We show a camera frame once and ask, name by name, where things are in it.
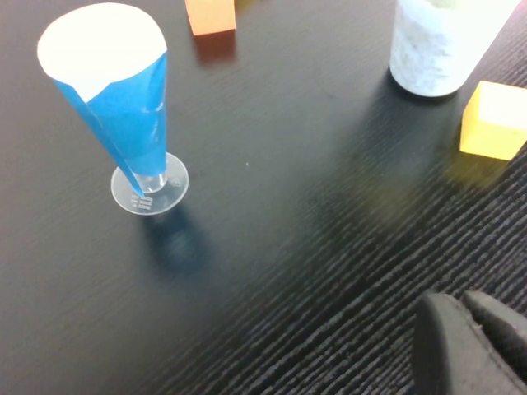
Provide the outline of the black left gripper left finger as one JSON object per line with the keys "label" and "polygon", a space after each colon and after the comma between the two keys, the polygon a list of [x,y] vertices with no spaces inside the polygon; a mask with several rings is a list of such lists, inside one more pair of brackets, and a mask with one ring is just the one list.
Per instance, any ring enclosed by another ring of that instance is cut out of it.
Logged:
{"label": "black left gripper left finger", "polygon": [[460,300],[427,293],[417,304],[411,366],[418,394],[524,394],[512,369]]}

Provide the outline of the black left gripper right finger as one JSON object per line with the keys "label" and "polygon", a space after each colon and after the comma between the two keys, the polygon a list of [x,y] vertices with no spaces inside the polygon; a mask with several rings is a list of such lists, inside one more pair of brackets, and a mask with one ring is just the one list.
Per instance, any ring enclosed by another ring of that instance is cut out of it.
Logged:
{"label": "black left gripper right finger", "polygon": [[463,303],[512,369],[526,369],[526,317],[481,291],[466,291]]}

